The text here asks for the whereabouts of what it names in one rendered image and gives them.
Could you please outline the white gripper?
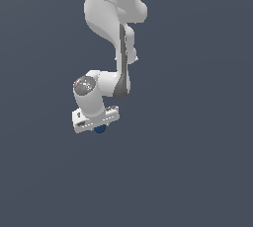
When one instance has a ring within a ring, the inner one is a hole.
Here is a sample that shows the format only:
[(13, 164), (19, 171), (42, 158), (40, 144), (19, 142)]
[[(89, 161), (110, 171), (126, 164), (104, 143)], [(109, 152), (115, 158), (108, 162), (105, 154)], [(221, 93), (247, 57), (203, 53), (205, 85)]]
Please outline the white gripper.
[(86, 117), (81, 109), (78, 108), (72, 113), (72, 122), (74, 131), (80, 133), (83, 131), (95, 131), (94, 127), (105, 124), (106, 127), (110, 125), (111, 122), (116, 121), (120, 118), (119, 107), (112, 106), (107, 107), (102, 112), (102, 114), (96, 118)]

